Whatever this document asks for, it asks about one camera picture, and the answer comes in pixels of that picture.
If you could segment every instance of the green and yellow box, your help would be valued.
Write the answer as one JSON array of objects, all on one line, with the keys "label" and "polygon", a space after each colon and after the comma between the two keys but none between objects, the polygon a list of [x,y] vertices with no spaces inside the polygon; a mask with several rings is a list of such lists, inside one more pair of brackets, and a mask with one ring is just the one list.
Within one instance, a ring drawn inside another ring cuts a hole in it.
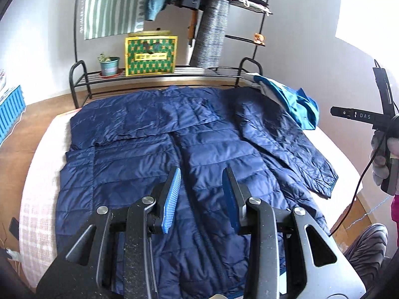
[{"label": "green and yellow box", "polygon": [[168,34],[168,31],[130,34],[125,39],[126,76],[173,73],[177,36]]}]

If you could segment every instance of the gloved hand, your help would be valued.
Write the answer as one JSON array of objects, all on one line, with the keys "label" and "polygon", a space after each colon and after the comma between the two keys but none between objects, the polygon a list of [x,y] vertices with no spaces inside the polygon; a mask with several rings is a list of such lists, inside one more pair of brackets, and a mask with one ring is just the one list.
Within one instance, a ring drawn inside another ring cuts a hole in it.
[{"label": "gloved hand", "polygon": [[[374,155],[376,148],[378,147],[382,137],[384,136],[384,132],[379,130],[374,132],[374,136],[372,138],[372,152],[370,154],[370,158]],[[398,138],[389,138],[387,141],[389,151],[395,156],[399,156],[399,139]],[[390,172],[387,167],[386,159],[385,159],[385,147],[386,143],[382,142],[380,148],[378,149],[377,155],[373,161],[373,180],[377,186],[380,186],[382,181],[386,179]]]}]

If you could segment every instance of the green and white striped cloth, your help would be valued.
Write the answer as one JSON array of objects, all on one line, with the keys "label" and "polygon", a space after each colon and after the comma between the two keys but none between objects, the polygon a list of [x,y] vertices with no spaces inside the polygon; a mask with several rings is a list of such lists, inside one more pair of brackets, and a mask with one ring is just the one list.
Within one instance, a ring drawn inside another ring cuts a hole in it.
[{"label": "green and white striped cloth", "polygon": [[85,0],[84,38],[143,31],[145,7],[145,0]]}]

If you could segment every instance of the striped pants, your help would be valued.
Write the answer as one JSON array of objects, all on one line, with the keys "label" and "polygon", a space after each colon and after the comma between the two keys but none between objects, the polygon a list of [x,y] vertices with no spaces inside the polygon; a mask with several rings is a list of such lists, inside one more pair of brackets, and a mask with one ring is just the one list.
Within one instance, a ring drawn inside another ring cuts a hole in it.
[{"label": "striped pants", "polygon": [[344,256],[369,289],[378,275],[388,242],[387,228],[382,224],[373,224],[346,250]]}]

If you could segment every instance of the bright window light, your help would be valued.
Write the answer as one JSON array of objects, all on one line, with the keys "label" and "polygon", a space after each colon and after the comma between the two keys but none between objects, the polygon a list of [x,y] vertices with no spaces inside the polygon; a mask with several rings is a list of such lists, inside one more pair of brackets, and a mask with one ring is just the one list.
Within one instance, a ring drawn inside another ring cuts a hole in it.
[{"label": "bright window light", "polygon": [[375,58],[399,83],[399,0],[341,0],[335,37]]}]

